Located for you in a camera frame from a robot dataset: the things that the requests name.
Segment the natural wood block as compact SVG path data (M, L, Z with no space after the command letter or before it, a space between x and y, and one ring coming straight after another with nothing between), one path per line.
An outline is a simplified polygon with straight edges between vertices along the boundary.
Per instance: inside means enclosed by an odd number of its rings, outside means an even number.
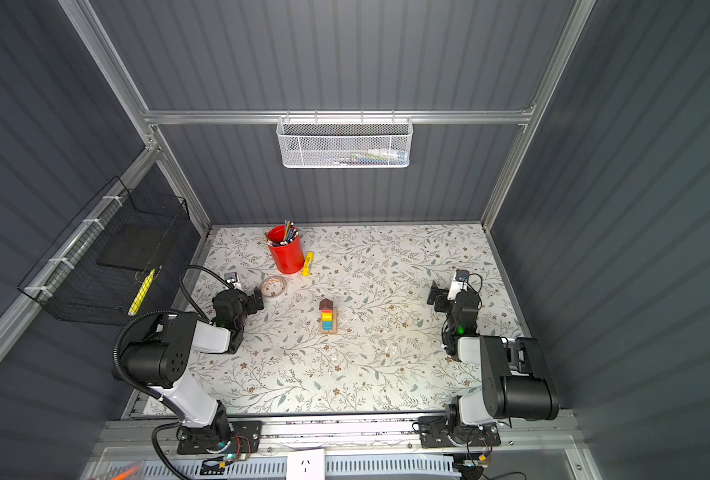
M321 321L321 332L323 334L336 334L337 333L337 321L323 319Z

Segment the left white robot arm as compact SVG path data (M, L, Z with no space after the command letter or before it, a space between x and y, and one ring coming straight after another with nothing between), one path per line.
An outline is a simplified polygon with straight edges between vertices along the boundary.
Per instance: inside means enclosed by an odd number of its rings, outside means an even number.
M205 321L195 311L161 310L134 317L112 350L112 374L159 401L188 429L215 427L224 415L220 403L188 370L190 354L234 354L248 316L264 308L261 290L247 294L228 288L215 295L216 317Z

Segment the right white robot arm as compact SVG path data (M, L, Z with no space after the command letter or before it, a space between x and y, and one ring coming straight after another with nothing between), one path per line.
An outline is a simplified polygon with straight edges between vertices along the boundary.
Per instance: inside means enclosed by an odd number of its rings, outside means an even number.
M557 390L536 339L478 333L482 301L478 291L461 280L448 289L432 283L427 304L445 315L441 327L445 353L480 368L479 385L446 407L450 432L509 418L547 421L558 416Z

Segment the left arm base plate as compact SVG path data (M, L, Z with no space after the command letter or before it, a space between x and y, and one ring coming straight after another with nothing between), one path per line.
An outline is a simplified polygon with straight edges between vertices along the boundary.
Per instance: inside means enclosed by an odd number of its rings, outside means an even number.
M249 455L258 450L263 423L260 421L229 421L204 428L179 427L179 455Z

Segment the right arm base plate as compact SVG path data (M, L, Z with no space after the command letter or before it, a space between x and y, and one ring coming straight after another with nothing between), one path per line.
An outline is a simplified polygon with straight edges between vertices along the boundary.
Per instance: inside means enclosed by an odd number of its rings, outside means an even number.
M501 439L495 427L495 424L451 426L443 415L421 416L412 423L412 429L419 435L421 446L425 449L498 447L501 445Z

